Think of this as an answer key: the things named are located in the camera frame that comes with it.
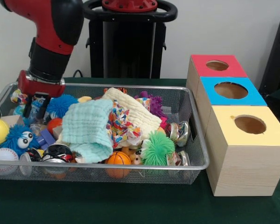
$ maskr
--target table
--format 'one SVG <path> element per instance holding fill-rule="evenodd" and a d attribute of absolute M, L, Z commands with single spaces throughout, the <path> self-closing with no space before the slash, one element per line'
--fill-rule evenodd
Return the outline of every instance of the table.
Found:
<path fill-rule="evenodd" d="M 67 83 L 184 86 L 184 79 L 67 78 Z M 214 197 L 206 172 L 192 185 L 0 181 L 0 223 L 280 224 L 272 197 Z"/>

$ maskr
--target wire mesh basket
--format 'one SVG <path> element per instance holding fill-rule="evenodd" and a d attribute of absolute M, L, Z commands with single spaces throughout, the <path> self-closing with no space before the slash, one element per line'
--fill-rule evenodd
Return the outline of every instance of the wire mesh basket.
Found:
<path fill-rule="evenodd" d="M 67 84 L 65 94 L 76 98 L 82 96 L 98 97 L 104 88 L 124 87 L 130 96 L 142 91 L 162 96 L 163 111 L 168 116 L 168 123 L 189 121 L 191 136 L 184 147 L 176 147 L 176 152 L 185 151 L 189 155 L 189 166 L 144 166 L 144 165 L 109 165 L 78 163 L 45 163 L 27 161 L 0 161 L 0 170 L 11 170 L 7 175 L 0 175 L 4 180 L 35 181 L 72 181 L 72 182 L 126 182 L 126 183 L 166 183 L 192 184 L 200 171 L 209 165 L 209 157 L 204 142 L 200 121 L 193 94 L 184 87 L 158 86 L 116 86 L 103 84 Z M 17 89 L 17 83 L 5 87 L 0 94 L 0 117 L 12 115 L 17 106 L 11 102 L 10 94 Z M 128 172 L 121 179 L 113 179 L 108 170 Z"/>

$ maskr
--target red ball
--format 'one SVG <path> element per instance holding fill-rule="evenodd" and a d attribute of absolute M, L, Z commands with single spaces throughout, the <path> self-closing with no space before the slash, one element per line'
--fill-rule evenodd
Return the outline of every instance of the red ball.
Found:
<path fill-rule="evenodd" d="M 53 129 L 58 127 L 58 126 L 61 126 L 61 125 L 62 125 L 62 119 L 61 118 L 54 118 L 54 119 L 49 121 L 49 123 L 47 125 L 47 129 L 53 135 Z"/>

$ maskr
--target white wall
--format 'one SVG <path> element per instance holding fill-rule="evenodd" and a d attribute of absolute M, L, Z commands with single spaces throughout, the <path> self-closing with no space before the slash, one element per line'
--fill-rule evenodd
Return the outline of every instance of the white wall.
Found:
<path fill-rule="evenodd" d="M 280 0 L 170 0 L 178 18 L 167 23 L 161 77 L 185 78 L 190 54 L 235 54 L 258 86 L 280 21 Z M 36 33 L 32 22 L 0 5 L 0 89 L 29 66 L 28 51 Z M 76 69 L 90 74 L 88 21 L 65 77 Z"/>

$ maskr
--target black cable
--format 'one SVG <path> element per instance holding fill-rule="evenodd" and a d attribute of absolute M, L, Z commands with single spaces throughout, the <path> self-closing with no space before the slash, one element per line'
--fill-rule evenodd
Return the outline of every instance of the black cable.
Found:
<path fill-rule="evenodd" d="M 76 74 L 77 74 L 78 72 L 80 73 L 81 78 L 83 78 L 83 74 L 82 74 L 81 70 L 79 70 L 79 69 L 76 70 L 76 71 L 74 72 L 73 78 L 76 77 Z"/>

